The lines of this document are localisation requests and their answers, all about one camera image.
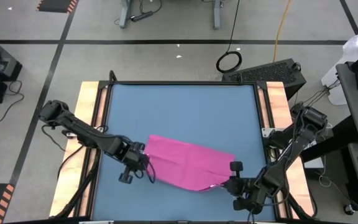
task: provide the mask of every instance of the wooden frame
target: wooden frame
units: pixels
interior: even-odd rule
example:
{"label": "wooden frame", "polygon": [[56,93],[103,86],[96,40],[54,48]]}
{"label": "wooden frame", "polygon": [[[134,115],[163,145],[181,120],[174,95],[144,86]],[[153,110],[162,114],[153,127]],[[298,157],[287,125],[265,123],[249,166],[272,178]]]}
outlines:
{"label": "wooden frame", "polygon": [[[80,94],[78,96],[78,101],[75,109],[75,116],[82,119],[84,122],[90,124],[93,116],[94,107],[96,105],[96,95],[98,94],[99,82],[83,82],[81,85]],[[274,126],[276,128],[286,128],[292,124],[292,118],[290,115],[290,110],[288,107],[287,98],[285,95],[285,90],[283,83],[281,82],[267,82],[267,94],[270,102],[271,115],[273,117]],[[96,114],[96,126],[101,125],[101,120],[103,116],[104,102],[106,99],[107,89],[102,89],[102,94],[100,97],[99,108]],[[269,127],[268,114],[270,113],[267,109],[264,91],[259,89],[259,98],[260,106],[262,109],[263,121],[265,127]],[[66,153],[64,158],[67,158],[75,150],[80,147],[76,139],[69,139],[67,142]],[[88,165],[88,171],[92,165],[95,150],[91,151],[90,154],[90,163]],[[85,158],[85,149],[81,150],[75,156],[73,156],[65,166],[63,166],[62,171],[60,172],[60,177],[57,183],[55,196],[53,198],[53,203],[50,211],[50,216],[54,216],[59,213],[67,202],[71,199],[73,194],[76,192],[80,177],[83,169],[83,163]],[[290,192],[294,196],[295,200],[302,206],[303,210],[311,215],[314,213],[313,206],[310,199],[309,188],[306,182],[305,172],[303,168],[303,163],[300,158],[298,158],[291,167],[287,170],[288,183],[290,184]],[[86,215],[86,206],[88,204],[88,195],[90,193],[89,186],[85,190],[80,210],[79,216]],[[281,201],[283,195],[279,194],[277,200]],[[281,218],[287,218],[285,204],[280,204],[278,206],[279,215]],[[295,213],[291,211],[293,218],[297,218]]]}

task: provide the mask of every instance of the blue table surface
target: blue table surface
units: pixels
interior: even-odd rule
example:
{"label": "blue table surface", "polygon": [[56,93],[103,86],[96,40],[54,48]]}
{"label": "blue table surface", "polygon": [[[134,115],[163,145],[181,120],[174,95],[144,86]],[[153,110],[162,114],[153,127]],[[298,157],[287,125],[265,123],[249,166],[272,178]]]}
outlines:
{"label": "blue table surface", "polygon": [[[251,85],[114,85],[111,101],[109,134],[144,143],[156,134],[229,152],[243,162],[243,177],[256,177],[265,165]],[[118,181],[123,171],[123,164],[103,154],[93,220],[247,220],[248,211],[234,211],[233,197],[223,188],[190,192],[146,177],[127,185]],[[255,219],[274,220],[273,208]]]}

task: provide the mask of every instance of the black keyboard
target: black keyboard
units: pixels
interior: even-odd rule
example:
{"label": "black keyboard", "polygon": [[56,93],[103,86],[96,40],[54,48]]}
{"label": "black keyboard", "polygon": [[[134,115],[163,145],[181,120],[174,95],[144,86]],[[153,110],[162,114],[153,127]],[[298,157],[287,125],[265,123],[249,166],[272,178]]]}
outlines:
{"label": "black keyboard", "polygon": [[251,82],[263,80],[266,82],[283,82],[284,84],[288,84],[296,80],[293,75],[293,70],[285,62],[239,71],[238,73],[233,73],[229,79],[230,81],[237,82],[240,75],[243,81]]}

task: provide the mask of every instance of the pink cloth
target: pink cloth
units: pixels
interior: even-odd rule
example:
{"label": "pink cloth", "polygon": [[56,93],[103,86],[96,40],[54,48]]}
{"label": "pink cloth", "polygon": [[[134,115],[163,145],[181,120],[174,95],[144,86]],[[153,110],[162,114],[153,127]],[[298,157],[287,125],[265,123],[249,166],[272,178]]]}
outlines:
{"label": "pink cloth", "polygon": [[187,190],[208,190],[229,180],[234,155],[150,135],[145,153],[158,180]]}

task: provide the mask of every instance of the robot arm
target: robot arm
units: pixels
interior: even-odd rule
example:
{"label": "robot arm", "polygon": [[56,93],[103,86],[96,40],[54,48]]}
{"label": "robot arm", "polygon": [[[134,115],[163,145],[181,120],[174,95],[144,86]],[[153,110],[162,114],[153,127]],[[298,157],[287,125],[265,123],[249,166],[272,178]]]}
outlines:
{"label": "robot arm", "polygon": [[318,136],[327,125],[327,116],[311,107],[298,103],[292,110],[295,122],[283,131],[272,131],[264,139],[265,148],[283,149],[279,158],[265,166],[256,178],[242,178],[241,162],[232,162],[231,170],[236,175],[224,184],[227,191],[236,197],[233,201],[235,210],[247,209],[258,214],[267,197],[274,198],[280,190],[286,190],[286,171],[300,155],[302,150]]}
{"label": "robot arm", "polygon": [[113,159],[126,165],[119,181],[130,184],[133,176],[130,171],[146,170],[149,158],[143,153],[145,144],[132,142],[125,136],[103,134],[78,119],[68,110],[66,103],[53,100],[48,101],[39,114],[39,120],[55,128],[63,126],[77,135],[78,141],[86,147],[102,150]]}

